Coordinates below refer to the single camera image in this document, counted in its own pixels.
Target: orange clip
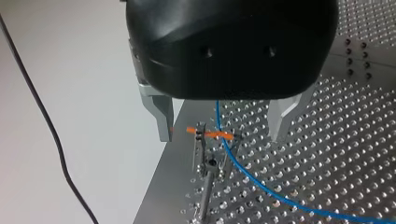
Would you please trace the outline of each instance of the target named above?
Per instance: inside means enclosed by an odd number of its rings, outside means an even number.
[[[187,133],[195,133],[196,129],[192,127],[187,128]],[[223,137],[226,140],[233,140],[233,134],[226,132],[205,132],[205,137]]]

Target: white wall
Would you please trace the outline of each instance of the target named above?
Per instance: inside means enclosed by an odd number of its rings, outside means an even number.
[[[0,11],[100,223],[132,223],[161,157],[117,0],[5,0]],[[181,102],[176,102],[178,113]],[[0,35],[0,223],[89,224]]]

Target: perforated metal plate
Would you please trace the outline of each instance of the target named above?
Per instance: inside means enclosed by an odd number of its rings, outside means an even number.
[[[339,1],[338,35],[367,40],[372,46],[396,45],[396,2]]]
[[[396,98],[346,79],[323,77],[284,144],[267,137],[267,102],[223,102],[223,125],[245,136],[237,157],[276,192],[309,207],[365,217],[396,217]],[[217,141],[212,151],[220,152]],[[191,210],[201,180],[193,179]],[[271,199],[243,174],[217,183],[209,223],[323,223]]]
[[[396,218],[396,1],[340,1],[340,25],[311,103],[285,142],[268,137],[266,101],[222,102],[222,125],[244,141],[237,158],[270,189],[311,208]],[[221,159],[217,140],[208,150]],[[191,179],[183,210],[200,206]],[[282,204],[233,170],[213,188],[208,223],[348,223]]]

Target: black cable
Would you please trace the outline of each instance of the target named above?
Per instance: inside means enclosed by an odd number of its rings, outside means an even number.
[[[1,16],[1,14],[0,14],[0,26],[1,26],[1,29],[3,30],[5,37],[6,37],[9,48],[12,51],[12,55],[14,56],[15,61],[18,64],[18,67],[21,69],[21,72],[22,72],[23,77],[26,81],[26,84],[29,87],[30,92],[33,94],[33,97],[35,98],[35,102],[37,103],[38,107],[40,108],[41,113],[43,114],[44,119],[47,122],[49,129],[52,133],[53,139],[55,140],[56,147],[58,148],[59,159],[61,161],[62,171],[64,172],[64,178],[66,178],[67,184],[70,186],[70,189],[76,195],[77,199],[79,200],[81,205],[84,207],[85,211],[88,213],[88,215],[90,215],[92,222],[94,224],[98,224],[99,222],[96,219],[93,212],[91,211],[91,208],[87,205],[84,198],[78,192],[78,189],[76,188],[75,184],[73,183],[72,178],[70,177],[70,174],[67,170],[66,159],[64,158],[64,149],[62,148],[61,139],[59,139],[58,133],[56,132],[55,127],[53,126],[52,121],[50,119],[50,115],[47,113],[46,107],[44,107],[43,102],[41,102],[41,99],[38,96],[37,91],[35,90],[35,86],[33,85],[33,82],[30,79],[25,66],[23,65],[20,54],[18,53],[17,48],[15,47],[14,42],[12,41],[11,35],[8,32],[8,29],[6,27],[6,24],[3,21],[3,17]]]

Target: blue cable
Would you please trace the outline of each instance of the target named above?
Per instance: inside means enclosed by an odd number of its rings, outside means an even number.
[[[220,123],[220,108],[219,108],[219,101],[216,101],[216,123],[218,125],[218,129],[219,131],[222,131],[221,129],[221,123]],[[268,189],[267,187],[264,186],[264,184],[262,184],[259,180],[257,180],[248,170],[245,169],[245,167],[243,167],[241,165],[241,163],[238,162],[238,160],[235,158],[235,156],[233,155],[233,153],[230,150],[230,147],[227,144],[227,141],[222,138],[222,143],[225,147],[225,151],[227,152],[228,156],[230,157],[231,161],[233,162],[233,164],[242,172],[244,173],[244,175],[246,175],[250,180],[252,180],[257,186],[259,186],[262,190],[264,190],[264,192],[270,194],[272,197],[274,197],[275,199],[279,200],[282,203],[286,203],[290,206],[295,206],[307,213],[313,212],[319,216],[323,216],[323,217],[334,217],[334,218],[339,218],[339,219],[345,219],[348,221],[353,221],[353,222],[360,222],[360,223],[374,223],[374,224],[396,224],[395,221],[392,220],[388,220],[388,219],[377,219],[375,217],[353,217],[350,215],[343,215],[343,214],[337,214],[334,212],[329,212],[329,211],[325,211],[325,210],[320,210],[320,209],[313,209],[313,208],[309,208],[309,207],[305,207],[300,205],[299,203],[296,203],[292,200],[286,199],[283,196],[280,196],[279,194],[276,194],[274,191],[272,191],[271,189]]]

